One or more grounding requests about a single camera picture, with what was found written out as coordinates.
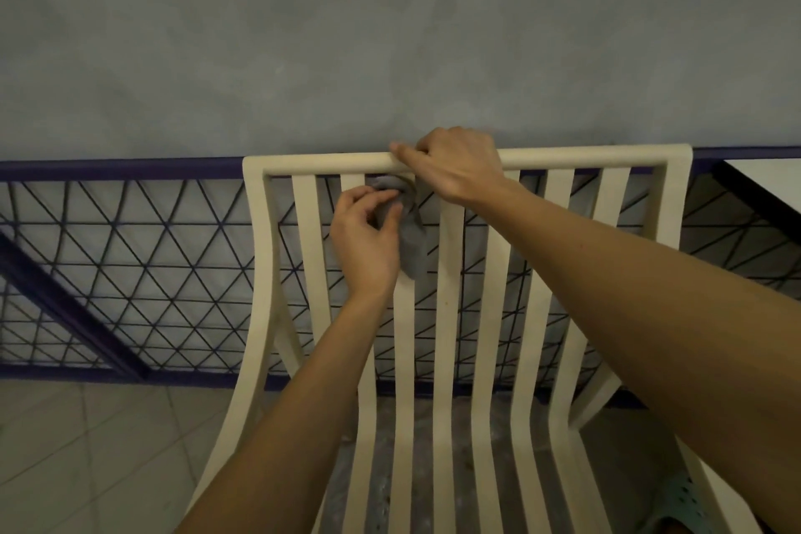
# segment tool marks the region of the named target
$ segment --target chair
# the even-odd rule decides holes
[[[678,247],[692,159],[689,146],[507,149],[501,150],[500,156],[506,177],[515,180],[520,177],[521,169],[547,170],[545,198],[562,206],[568,205],[575,169],[600,169],[600,185],[591,216],[610,225],[617,223],[631,168],[654,168],[642,233],[645,237],[667,246]],[[312,332],[315,341],[319,341],[331,322],[331,315],[315,176],[339,174],[341,187],[346,190],[364,184],[365,174],[408,173],[404,165],[386,153],[249,156],[244,159],[243,170],[255,246],[252,316],[244,359],[231,404],[192,498],[193,503],[242,444],[260,414],[267,359],[273,344],[275,343],[290,375],[302,363],[300,343],[289,316],[287,299],[280,286],[280,241],[270,177],[292,177]],[[461,206],[441,203],[433,373],[433,519],[437,534],[456,531],[451,406],[464,222],[465,210]],[[495,382],[496,353],[509,254],[510,246],[506,240],[490,229],[471,402],[476,497],[483,532],[500,532],[503,529],[489,435],[489,409]],[[550,290],[533,273],[509,420],[526,524],[531,532],[550,531],[529,425],[550,302]],[[401,274],[393,297],[396,413],[388,515],[390,532],[410,530],[414,437],[414,307],[414,282]],[[615,373],[603,364],[574,400],[585,348],[586,339],[583,333],[571,322],[566,331],[548,407],[549,441],[574,530],[580,533],[611,532],[579,431],[601,410],[621,383]],[[345,532],[361,532],[365,527],[376,426],[372,351],[359,383],[358,407],[355,457],[343,528]],[[687,447],[680,442],[679,446],[716,531],[737,534],[759,532],[745,502]],[[319,522],[318,515],[315,529],[319,527]]]

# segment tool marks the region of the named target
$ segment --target hand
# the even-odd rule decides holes
[[[331,240],[349,297],[379,300],[382,307],[393,292],[401,267],[398,222],[403,205],[393,205],[381,230],[371,226],[368,219],[375,207],[397,195],[397,190],[376,191],[371,186],[347,190],[336,202],[331,224]]]
[[[437,127],[415,148],[393,142],[389,149],[451,203],[470,205],[482,189],[506,180],[493,138],[473,129]]]

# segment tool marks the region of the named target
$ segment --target purple metal frame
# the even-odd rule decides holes
[[[711,171],[713,165],[726,159],[801,158],[801,146],[766,146],[735,148],[698,148],[694,150],[693,174]],[[578,173],[596,170],[581,169]],[[633,169],[633,173],[649,173],[649,169]],[[541,175],[542,171],[527,174]],[[193,159],[120,159],[97,161],[0,161],[0,181],[123,181],[123,180],[211,180],[241,179],[242,158],[208,157]],[[234,374],[206,372],[154,371],[94,315],[81,306],[52,277],[13,242],[0,234],[0,275],[55,322],[79,338],[101,357],[112,370],[81,367],[39,367],[0,365],[0,378],[35,378],[72,380],[98,383],[148,383],[197,387],[233,387]],[[289,378],[281,375],[267,377],[267,390],[280,390]],[[418,396],[433,392],[431,383],[416,383]],[[394,395],[392,381],[378,381],[381,395]],[[497,385],[496,390],[508,390]],[[469,395],[471,385],[454,385],[454,395]],[[636,399],[624,398],[626,405],[638,404]]]

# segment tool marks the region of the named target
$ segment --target cleaning rag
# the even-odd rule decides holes
[[[400,269],[411,279],[419,281],[426,274],[426,227],[417,208],[417,190],[414,184],[400,176],[380,176],[368,182],[376,190],[397,190],[398,196],[375,208],[375,227],[384,225],[390,208],[403,205],[398,224]]]

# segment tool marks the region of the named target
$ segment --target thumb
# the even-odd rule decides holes
[[[398,225],[401,223],[401,215],[403,215],[403,205],[395,203],[389,210],[389,213],[384,220],[384,225],[381,226],[381,234],[390,237],[397,237]]]
[[[422,153],[419,150],[415,150],[410,145],[398,141],[392,142],[389,145],[389,150],[395,155],[398,161],[405,164],[418,176],[426,176],[425,171],[431,164],[426,153]]]

